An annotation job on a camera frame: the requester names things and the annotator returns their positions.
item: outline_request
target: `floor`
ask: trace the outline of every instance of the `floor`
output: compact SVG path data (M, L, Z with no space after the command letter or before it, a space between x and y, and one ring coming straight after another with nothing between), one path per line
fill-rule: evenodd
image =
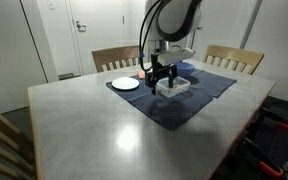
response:
M269 97L263 105L274 113L288 119L288 102ZM29 108L2 114L15 126L17 126L29 138L32 138L31 120ZM274 121L265 119L254 138L256 142L269 156L279 165L288 160L288 134L275 128ZM235 167L234 171L226 170L222 175L214 176L213 179L268 179L257 167L252 164L255 157L245 154Z

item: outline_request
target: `red object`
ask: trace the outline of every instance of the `red object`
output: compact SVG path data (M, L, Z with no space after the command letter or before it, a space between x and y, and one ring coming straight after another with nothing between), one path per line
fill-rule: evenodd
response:
M271 176L274 179L279 179L284 174L284 171L282 169L280 169L280 172L276 172L274 169L272 169L270 166L265 164L265 162L263 162L263 161L260 162L259 166L262 168L262 170L266 174L268 174L269 176Z
M141 70L137 70L136 73L137 73L138 78L144 79L144 75L143 75L143 72Z
M288 125L287 124L284 124L282 122L278 122L276 125L282 129L288 131Z

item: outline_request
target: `gray table top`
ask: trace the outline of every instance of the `gray table top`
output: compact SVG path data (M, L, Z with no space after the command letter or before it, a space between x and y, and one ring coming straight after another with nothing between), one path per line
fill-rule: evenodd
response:
M207 179L275 82L189 60L237 79L186 124L169 131L105 86L139 66L30 87L38 173L45 179Z

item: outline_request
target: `white plate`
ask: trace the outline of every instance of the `white plate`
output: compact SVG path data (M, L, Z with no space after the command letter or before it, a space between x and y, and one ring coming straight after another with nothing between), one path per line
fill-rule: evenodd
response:
M131 90L138 87L140 82L134 78L121 77L112 82L112 86L119 90Z

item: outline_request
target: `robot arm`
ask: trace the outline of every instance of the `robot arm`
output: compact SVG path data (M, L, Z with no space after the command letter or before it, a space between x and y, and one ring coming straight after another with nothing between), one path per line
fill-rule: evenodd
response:
M147 18L150 20L149 23L147 22L148 40L158 41L157 44L160 44L160 47L154 50L156 53L150 55L151 69L145 70L142 66L145 71L145 84L153 88L153 94L155 94L156 83L165 77L169 78L169 87L172 88L173 79L177 76L177 68L174 63L194 56L195 52L189 48L171 52L169 42L179 41L197 29L200 21L200 14L197 12L199 12L198 7L201 1L147 0L146 12Z

